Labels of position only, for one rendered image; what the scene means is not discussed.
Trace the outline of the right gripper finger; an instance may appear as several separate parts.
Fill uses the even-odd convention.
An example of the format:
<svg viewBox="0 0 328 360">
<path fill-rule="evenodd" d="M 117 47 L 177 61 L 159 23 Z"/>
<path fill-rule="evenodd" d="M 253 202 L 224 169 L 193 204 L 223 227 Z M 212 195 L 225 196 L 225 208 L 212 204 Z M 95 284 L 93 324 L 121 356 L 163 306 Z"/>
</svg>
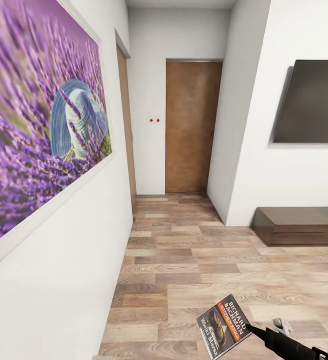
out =
<svg viewBox="0 0 328 360">
<path fill-rule="evenodd" d="M 254 326 L 251 326 L 249 324 L 246 324 L 245 327 L 250 330 L 252 333 L 257 335 L 260 339 L 265 340 L 266 339 L 266 331 Z"/>
</svg>

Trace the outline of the hardback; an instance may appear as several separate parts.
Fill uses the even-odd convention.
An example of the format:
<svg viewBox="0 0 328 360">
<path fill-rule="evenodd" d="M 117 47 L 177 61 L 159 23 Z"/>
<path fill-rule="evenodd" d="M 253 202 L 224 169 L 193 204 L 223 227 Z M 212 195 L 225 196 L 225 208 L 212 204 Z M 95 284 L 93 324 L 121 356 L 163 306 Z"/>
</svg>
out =
<svg viewBox="0 0 328 360">
<path fill-rule="evenodd" d="M 253 333 L 232 294 L 196 319 L 211 360 L 217 360 Z"/>
</svg>

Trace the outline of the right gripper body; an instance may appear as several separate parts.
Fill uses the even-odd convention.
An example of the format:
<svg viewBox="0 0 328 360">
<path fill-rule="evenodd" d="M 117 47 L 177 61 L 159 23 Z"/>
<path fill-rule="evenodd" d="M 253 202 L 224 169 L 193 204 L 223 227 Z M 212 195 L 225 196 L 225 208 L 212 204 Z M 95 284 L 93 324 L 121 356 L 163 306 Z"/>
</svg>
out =
<svg viewBox="0 0 328 360">
<path fill-rule="evenodd" d="M 284 360 L 298 360 L 298 347 L 301 343 L 289 336 L 267 327 L 264 342 L 268 349 L 276 352 Z"/>
</svg>

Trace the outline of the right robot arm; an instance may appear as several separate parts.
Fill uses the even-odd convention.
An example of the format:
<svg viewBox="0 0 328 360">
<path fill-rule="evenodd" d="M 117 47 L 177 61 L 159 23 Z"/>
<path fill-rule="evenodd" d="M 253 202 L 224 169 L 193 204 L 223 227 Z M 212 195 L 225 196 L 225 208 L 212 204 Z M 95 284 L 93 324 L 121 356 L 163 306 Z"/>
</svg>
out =
<svg viewBox="0 0 328 360">
<path fill-rule="evenodd" d="M 316 347 L 308 348 L 290 338 L 291 325 L 283 318 L 273 319 L 274 330 L 246 324 L 245 327 L 265 342 L 265 346 L 284 360 L 328 360 L 328 353 Z"/>
</svg>

